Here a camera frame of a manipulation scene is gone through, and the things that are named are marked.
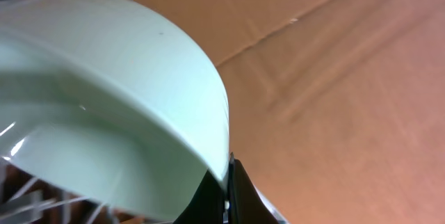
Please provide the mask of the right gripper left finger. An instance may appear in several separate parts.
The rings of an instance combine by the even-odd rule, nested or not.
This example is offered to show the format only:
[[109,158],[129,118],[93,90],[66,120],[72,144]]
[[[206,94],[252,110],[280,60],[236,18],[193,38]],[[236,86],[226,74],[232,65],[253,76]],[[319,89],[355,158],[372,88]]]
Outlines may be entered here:
[[173,224],[223,224],[225,193],[207,171],[191,202]]

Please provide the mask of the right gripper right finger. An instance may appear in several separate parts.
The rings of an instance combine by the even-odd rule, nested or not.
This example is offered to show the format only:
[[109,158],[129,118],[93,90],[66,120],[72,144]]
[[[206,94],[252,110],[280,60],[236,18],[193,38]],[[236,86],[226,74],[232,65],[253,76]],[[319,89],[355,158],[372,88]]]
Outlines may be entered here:
[[229,224],[278,224],[277,219],[261,201],[243,164],[234,158],[233,152],[229,158],[227,192]]

